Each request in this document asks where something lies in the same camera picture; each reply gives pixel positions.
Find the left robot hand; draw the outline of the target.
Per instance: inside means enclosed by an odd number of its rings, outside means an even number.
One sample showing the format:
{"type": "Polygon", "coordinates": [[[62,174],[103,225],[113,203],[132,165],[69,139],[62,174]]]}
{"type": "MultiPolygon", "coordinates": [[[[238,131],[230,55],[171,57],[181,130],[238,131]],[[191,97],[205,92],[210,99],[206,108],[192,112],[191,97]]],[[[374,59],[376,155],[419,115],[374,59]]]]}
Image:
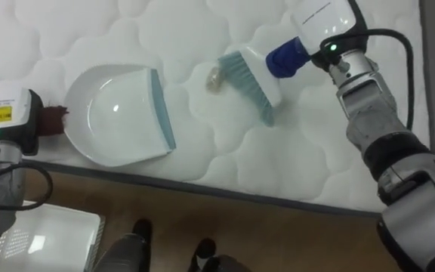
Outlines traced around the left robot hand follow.
{"type": "Polygon", "coordinates": [[[24,156],[36,155],[39,151],[37,127],[42,109],[42,99],[31,89],[0,89],[0,141],[15,143],[24,156]]]}

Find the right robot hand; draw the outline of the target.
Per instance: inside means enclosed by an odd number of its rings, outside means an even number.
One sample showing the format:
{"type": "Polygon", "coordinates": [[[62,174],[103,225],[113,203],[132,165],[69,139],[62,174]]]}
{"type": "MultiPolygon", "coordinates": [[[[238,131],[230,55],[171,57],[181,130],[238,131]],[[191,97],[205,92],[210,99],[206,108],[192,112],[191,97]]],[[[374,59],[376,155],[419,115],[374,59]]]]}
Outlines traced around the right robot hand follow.
{"type": "Polygon", "coordinates": [[[296,48],[329,71],[332,60],[348,51],[367,51],[366,20],[355,0],[307,0],[292,12],[296,48]]]}

